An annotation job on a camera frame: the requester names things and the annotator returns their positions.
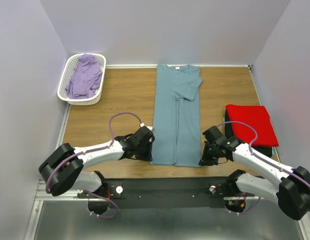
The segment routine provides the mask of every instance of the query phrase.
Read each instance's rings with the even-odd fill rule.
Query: white plastic basket
[[[100,86],[96,90],[95,96],[91,98],[70,99],[67,97],[66,86],[71,80],[71,77],[73,75],[75,68],[79,64],[79,57],[82,56],[83,54],[84,53],[75,54],[67,60],[63,74],[61,75],[58,90],[57,90],[58,97],[61,100],[66,101],[71,105],[80,105],[80,106],[93,105],[93,104],[96,104],[101,99],[101,95],[102,95],[102,88],[103,88],[103,82],[104,82],[104,76],[105,76],[106,58],[101,54],[88,53],[88,54],[93,55],[100,65],[100,69],[102,71]]]

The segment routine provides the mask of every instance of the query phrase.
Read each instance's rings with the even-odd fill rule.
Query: white wall
[[[24,238],[65,104],[66,51],[37,0],[0,1],[0,240]]]
[[[310,171],[310,0],[291,1],[252,73],[281,161]]]
[[[107,64],[252,64],[290,0],[40,0],[67,53]]]

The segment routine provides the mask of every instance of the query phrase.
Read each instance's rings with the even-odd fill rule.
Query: red folded cloth
[[[226,110],[231,121],[239,121],[250,125],[258,134],[253,146],[278,147],[275,132],[273,130],[270,115],[264,106],[240,106],[229,104]],[[249,143],[255,138],[254,132],[247,126],[239,123],[231,123],[234,135]]]

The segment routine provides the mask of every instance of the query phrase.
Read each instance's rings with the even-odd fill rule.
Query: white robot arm
[[[154,141],[153,127],[141,126],[134,134],[117,136],[112,141],[87,147],[71,147],[69,143],[59,146],[39,167],[46,182],[47,191],[59,196],[70,189],[95,192],[102,186],[99,172],[84,172],[106,161],[132,158],[151,161]]]
[[[310,210],[310,173],[305,168],[294,169],[274,161],[235,136],[227,139],[216,126],[203,135],[207,141],[200,165],[217,165],[219,158],[226,158],[248,166],[262,177],[237,170],[226,180],[226,193],[233,190],[235,194],[243,192],[260,196],[277,204],[294,220],[300,220]]]

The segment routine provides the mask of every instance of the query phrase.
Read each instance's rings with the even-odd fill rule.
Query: wooden surface
[[[245,67],[201,68],[200,76],[203,78],[199,88],[202,132],[223,121],[227,104],[259,104],[250,73]],[[71,107],[63,142],[73,147],[86,147],[109,141],[108,121],[120,112],[133,112],[146,126],[151,126],[155,83],[155,68],[107,69],[100,101],[91,106]],[[113,120],[112,127],[115,136],[126,135],[134,133],[139,122],[134,116],[121,115]],[[100,171],[106,178],[163,178],[228,176],[237,169],[255,175],[246,166],[230,161],[218,166],[176,167],[123,159],[105,162],[87,171]]]

